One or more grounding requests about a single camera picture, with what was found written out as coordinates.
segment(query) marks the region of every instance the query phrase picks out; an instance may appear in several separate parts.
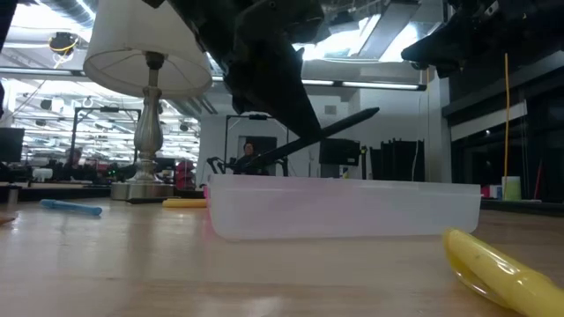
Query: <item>silver lamp base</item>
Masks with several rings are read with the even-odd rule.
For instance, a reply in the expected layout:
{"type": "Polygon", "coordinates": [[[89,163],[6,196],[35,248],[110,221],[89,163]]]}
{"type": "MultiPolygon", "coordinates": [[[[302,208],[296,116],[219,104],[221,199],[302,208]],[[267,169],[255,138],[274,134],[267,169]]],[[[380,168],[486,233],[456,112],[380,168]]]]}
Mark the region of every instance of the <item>silver lamp base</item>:
{"type": "Polygon", "coordinates": [[[126,201],[131,198],[164,198],[174,195],[174,185],[162,183],[114,183],[112,200],[126,201]]]}

